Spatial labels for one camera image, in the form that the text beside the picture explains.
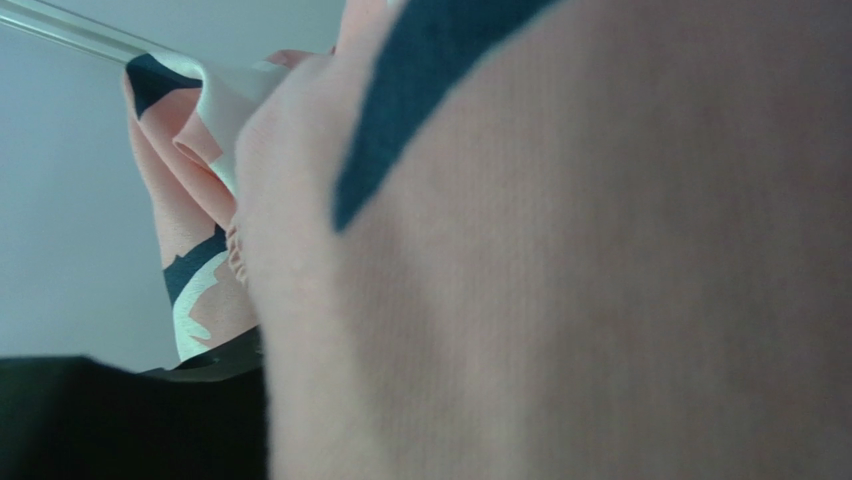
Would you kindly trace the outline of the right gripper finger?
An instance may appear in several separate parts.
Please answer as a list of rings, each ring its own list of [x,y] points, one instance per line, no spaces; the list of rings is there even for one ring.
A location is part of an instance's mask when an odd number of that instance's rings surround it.
[[[264,479],[261,337],[132,373],[88,357],[1,362],[5,479]]]

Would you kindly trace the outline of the pink patterned shorts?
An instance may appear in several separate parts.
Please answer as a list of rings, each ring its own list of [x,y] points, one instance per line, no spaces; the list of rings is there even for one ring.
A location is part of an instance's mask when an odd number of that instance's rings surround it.
[[[125,68],[178,351],[273,479],[847,479],[847,1],[351,1]]]

